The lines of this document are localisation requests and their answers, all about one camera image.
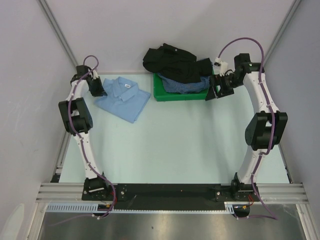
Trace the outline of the light blue long sleeve shirt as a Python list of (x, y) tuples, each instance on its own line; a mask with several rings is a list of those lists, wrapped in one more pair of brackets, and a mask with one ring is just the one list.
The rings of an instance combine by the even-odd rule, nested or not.
[(139, 88), (138, 83), (124, 77), (105, 79), (102, 85), (106, 95), (95, 100), (100, 109), (115, 115), (129, 123), (134, 123), (151, 94)]

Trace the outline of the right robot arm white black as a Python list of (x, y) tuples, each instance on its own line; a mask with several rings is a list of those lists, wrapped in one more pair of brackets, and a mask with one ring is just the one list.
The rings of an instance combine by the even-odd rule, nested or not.
[(247, 150), (238, 172), (230, 186), (218, 187), (216, 192), (225, 192), (228, 199), (246, 201), (256, 198), (257, 173), (263, 158), (278, 145), (288, 122), (288, 115), (281, 112), (273, 101), (266, 82), (262, 63), (252, 62), (248, 53), (234, 57), (234, 70), (217, 57), (214, 65), (217, 74), (209, 78), (206, 100), (219, 99), (234, 94), (234, 89), (244, 86), (249, 94), (254, 116), (244, 132)]

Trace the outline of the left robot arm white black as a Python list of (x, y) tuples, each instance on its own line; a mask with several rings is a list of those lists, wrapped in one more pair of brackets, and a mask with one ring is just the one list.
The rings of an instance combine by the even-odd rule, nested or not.
[(76, 74), (70, 83), (70, 93), (66, 100), (58, 103), (58, 108), (65, 130), (76, 140), (83, 160), (85, 180), (81, 199), (107, 200), (111, 187), (94, 158), (89, 133), (93, 128), (93, 119), (84, 99), (87, 92), (93, 97), (105, 97), (107, 93), (96, 70), (84, 64), (76, 67)]

